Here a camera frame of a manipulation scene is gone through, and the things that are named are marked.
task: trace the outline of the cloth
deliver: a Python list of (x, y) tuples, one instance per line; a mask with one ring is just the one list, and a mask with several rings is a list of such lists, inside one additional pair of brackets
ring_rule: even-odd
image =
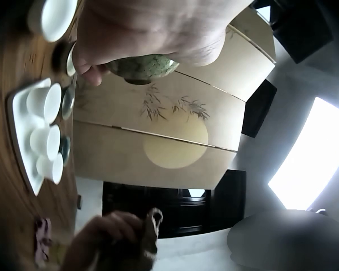
[(52, 224), (49, 218), (41, 218), (35, 222), (34, 257), (39, 268), (45, 267), (49, 261), (49, 248), (52, 245)]

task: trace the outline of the white wall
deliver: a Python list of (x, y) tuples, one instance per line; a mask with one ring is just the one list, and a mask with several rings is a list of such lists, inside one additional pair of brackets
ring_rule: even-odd
[[(256, 138), (242, 135), (232, 169), (247, 171), (245, 216), (284, 208), (268, 187), (295, 143), (316, 96), (339, 108), (339, 26), (330, 17), (334, 41), (295, 64), (275, 40), (277, 66), (268, 80), (278, 89)], [(339, 168), (313, 204), (339, 222)]]
[(75, 233), (94, 216), (102, 214), (103, 181), (75, 177), (78, 195), (82, 196), (82, 209), (77, 210)]
[(202, 235), (159, 239), (153, 271), (240, 271), (226, 245), (229, 229)]

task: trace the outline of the white tray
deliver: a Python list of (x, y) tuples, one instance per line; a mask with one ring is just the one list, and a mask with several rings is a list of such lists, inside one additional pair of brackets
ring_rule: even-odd
[(26, 185), (32, 188), (36, 196), (42, 187), (44, 177), (40, 176), (36, 170), (36, 161), (39, 156), (30, 148), (29, 139), (34, 129), (42, 128), (48, 124), (45, 123), (44, 119), (28, 112), (26, 98), (32, 89), (50, 86), (50, 78), (39, 81), (12, 94), (7, 104), (12, 142), (21, 174)]

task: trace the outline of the hand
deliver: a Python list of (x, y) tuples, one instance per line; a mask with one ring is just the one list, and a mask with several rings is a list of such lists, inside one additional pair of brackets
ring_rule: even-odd
[(191, 65), (216, 60), (225, 28), (252, 0), (87, 0), (78, 22), (73, 63), (100, 85), (102, 64), (165, 54)]
[(126, 238), (131, 242), (137, 242), (135, 231), (142, 226), (143, 221), (131, 213), (115, 211), (105, 217), (94, 217), (74, 237), (61, 270), (87, 270), (106, 236), (111, 236), (114, 240)]

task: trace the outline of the bamboo leaf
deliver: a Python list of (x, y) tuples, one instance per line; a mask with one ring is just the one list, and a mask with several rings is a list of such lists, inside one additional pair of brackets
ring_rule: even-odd
[(153, 96), (159, 103), (161, 103), (161, 101), (155, 95), (153, 95)]
[(158, 115), (162, 118), (162, 119), (165, 119), (165, 120), (167, 120), (164, 116), (162, 116), (161, 115), (161, 113), (160, 112), (158, 112)]

